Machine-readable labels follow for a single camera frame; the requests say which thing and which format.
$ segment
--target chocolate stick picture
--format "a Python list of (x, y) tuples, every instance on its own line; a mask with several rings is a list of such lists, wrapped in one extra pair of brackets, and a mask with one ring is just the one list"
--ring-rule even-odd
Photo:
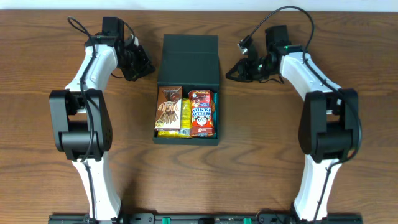
[(178, 120), (178, 116), (176, 114), (178, 107), (176, 102), (180, 100), (180, 95), (178, 90), (162, 90), (162, 92), (167, 101), (160, 104), (157, 109), (163, 112), (159, 119), (164, 121), (166, 124), (171, 124), (173, 121)]

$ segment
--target yellow package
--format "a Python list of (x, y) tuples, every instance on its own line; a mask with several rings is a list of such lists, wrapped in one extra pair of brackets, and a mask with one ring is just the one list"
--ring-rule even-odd
[(182, 99), (180, 131), (159, 131), (159, 138), (190, 138), (191, 137), (191, 104), (188, 98)]

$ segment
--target white wall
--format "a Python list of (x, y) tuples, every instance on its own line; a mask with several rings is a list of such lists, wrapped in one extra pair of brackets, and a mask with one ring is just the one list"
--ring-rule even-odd
[(272, 11), (288, 5), (308, 11), (398, 12), (398, 0), (0, 0), (0, 9)]

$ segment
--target wooden table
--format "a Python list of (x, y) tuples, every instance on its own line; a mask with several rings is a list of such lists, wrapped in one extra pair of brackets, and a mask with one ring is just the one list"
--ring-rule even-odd
[[(105, 100), (114, 133), (110, 151), (116, 189), (127, 212), (256, 213), (288, 210), (297, 195), (304, 154), (298, 142), (303, 102), (291, 84), (239, 83), (225, 73), (242, 57), (236, 44), (266, 12), (0, 11), (0, 221), (45, 223), (52, 213), (88, 213), (80, 177), (54, 145), (49, 93), (63, 89), (84, 56), (86, 37), (103, 16), (136, 31), (160, 67), (163, 34), (219, 36), (220, 145), (161, 146), (152, 142), (157, 72), (136, 82), (111, 78)], [(310, 53), (343, 88), (359, 93), (362, 148), (338, 172), (329, 212), (359, 212), (365, 223), (398, 219), (398, 14), (313, 12)], [(264, 29), (287, 24), (304, 44), (310, 24), (281, 12)]]

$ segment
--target dark green box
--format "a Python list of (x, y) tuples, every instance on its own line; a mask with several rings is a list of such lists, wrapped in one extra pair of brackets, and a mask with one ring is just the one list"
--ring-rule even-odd
[(188, 96), (191, 90), (211, 90), (218, 93), (217, 138), (158, 138), (154, 131), (155, 144), (218, 145), (220, 68), (217, 35), (165, 34), (157, 86), (182, 86), (183, 96)]

